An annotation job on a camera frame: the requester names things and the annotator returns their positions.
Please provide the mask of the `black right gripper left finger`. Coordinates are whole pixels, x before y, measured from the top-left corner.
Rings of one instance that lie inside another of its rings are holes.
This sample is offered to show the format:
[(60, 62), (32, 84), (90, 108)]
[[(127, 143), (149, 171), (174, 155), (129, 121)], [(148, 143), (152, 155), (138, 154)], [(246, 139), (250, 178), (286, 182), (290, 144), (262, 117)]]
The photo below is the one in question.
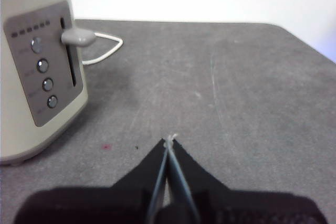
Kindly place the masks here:
[(162, 206), (165, 182), (164, 140), (114, 185), (58, 187), (30, 195), (15, 223), (147, 223)]

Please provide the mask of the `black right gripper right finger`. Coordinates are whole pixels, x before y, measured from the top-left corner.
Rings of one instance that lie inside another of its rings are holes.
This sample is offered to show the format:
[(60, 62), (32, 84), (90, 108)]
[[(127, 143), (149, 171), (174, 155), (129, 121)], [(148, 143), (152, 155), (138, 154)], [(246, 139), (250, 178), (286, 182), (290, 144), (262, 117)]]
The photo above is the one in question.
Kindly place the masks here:
[(172, 202), (155, 223), (327, 223), (310, 198), (234, 190), (207, 172), (175, 139), (164, 141)]

